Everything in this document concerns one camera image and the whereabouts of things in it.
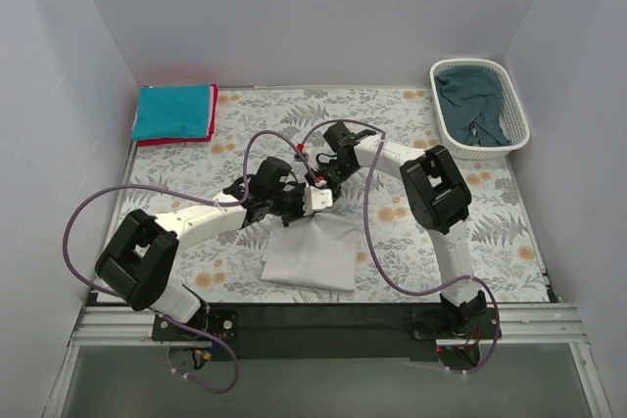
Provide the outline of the white t shirt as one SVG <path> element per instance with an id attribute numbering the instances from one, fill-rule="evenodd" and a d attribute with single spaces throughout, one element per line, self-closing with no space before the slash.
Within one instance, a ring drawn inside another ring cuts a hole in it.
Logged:
<path id="1" fill-rule="evenodd" d="M 263 255 L 265 282 L 351 293 L 356 288 L 360 233 L 346 217 L 319 213 L 271 224 Z"/>

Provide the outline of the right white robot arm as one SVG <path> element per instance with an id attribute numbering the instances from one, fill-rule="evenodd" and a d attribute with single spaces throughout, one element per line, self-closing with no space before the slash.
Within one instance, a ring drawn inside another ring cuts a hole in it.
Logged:
<path id="1" fill-rule="evenodd" d="M 427 150 L 409 148 L 385 139 L 385 133 L 369 126 L 354 133 L 341 119 L 326 121 L 323 138 L 333 153 L 326 163 L 317 162 L 315 175 L 325 182 L 335 200 L 342 185 L 362 168 L 368 170 L 363 191 L 363 228 L 375 267 L 395 291 L 411 297 L 440 296 L 441 335 L 477 336 L 487 311 L 484 284 L 475 277 L 466 230 L 471 193 L 449 151 L 436 145 Z M 412 291 L 395 283 L 383 269 L 371 240 L 368 216 L 369 187 L 374 172 L 399 179 L 410 212 L 427 232 L 438 263 L 441 285 Z"/>

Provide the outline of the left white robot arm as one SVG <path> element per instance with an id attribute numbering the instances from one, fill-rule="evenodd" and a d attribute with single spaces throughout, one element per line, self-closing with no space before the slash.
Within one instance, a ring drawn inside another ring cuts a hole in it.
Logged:
<path id="1" fill-rule="evenodd" d="M 218 193 L 209 205 L 150 215 L 130 212 L 96 263 L 96 274 L 134 310 L 150 308 L 174 320 L 189 340 L 209 326 L 209 305 L 170 279 L 175 258 L 221 233 L 246 228 L 268 215 L 284 225 L 312 216 L 333 204 L 323 180 L 290 181 L 292 167 L 267 158 L 254 174 L 245 174 Z"/>

